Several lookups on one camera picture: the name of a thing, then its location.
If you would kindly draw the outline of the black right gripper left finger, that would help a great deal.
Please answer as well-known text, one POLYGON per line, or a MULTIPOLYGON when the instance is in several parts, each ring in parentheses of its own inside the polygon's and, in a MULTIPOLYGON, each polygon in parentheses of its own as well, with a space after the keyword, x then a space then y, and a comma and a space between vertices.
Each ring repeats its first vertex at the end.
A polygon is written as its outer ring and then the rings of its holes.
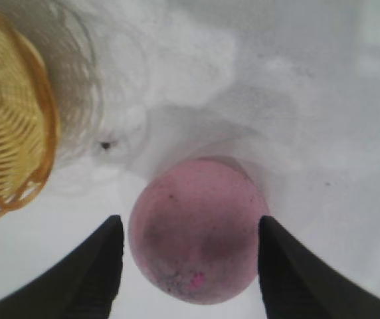
POLYGON ((0 300, 0 318, 108 318, 123 268, 124 228, 108 217, 40 277, 0 300))

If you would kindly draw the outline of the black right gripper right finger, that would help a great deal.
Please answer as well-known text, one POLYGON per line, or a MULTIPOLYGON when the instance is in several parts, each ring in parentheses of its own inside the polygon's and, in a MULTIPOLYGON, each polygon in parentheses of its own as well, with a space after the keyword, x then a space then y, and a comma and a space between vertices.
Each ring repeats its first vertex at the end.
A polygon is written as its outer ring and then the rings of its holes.
POLYGON ((268 318, 380 318, 380 298, 328 266, 275 218, 263 216, 258 234, 268 318))

